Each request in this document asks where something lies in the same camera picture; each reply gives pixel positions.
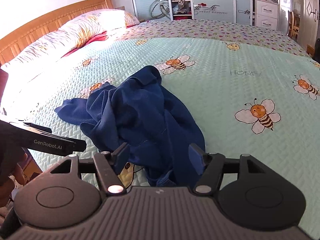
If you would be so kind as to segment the person's left hand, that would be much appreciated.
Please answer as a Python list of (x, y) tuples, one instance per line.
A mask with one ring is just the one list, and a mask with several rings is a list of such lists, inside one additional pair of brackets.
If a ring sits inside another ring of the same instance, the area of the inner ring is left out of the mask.
[(14, 177), (14, 179), (8, 177), (6, 181), (1, 185), (0, 207), (5, 207), (7, 205), (9, 197), (15, 188), (15, 181), (17, 181), (21, 185), (25, 183), (24, 173), (19, 164), (16, 164), (11, 173), (11, 176)]

